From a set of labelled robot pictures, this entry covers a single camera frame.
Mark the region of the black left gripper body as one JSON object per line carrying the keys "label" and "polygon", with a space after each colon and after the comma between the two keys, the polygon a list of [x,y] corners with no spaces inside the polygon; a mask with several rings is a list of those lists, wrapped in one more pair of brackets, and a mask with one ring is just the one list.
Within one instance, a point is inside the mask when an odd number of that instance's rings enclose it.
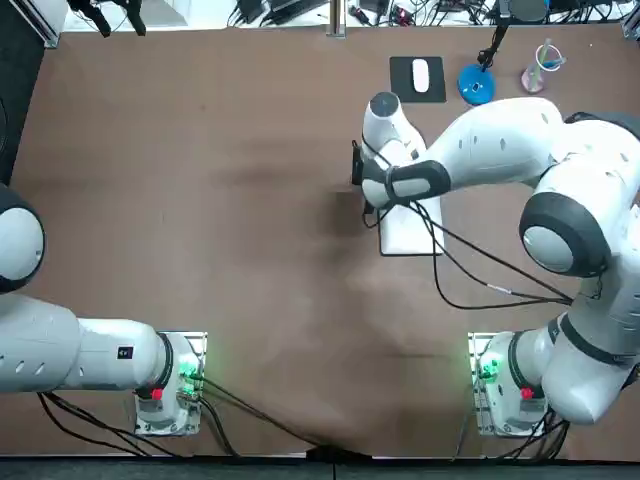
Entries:
{"label": "black left gripper body", "polygon": [[[142,5],[141,0],[107,0],[107,2],[118,5],[125,11],[139,11]],[[74,11],[88,9],[90,6],[92,6],[92,1],[90,0],[68,0],[67,3],[69,7]]]}

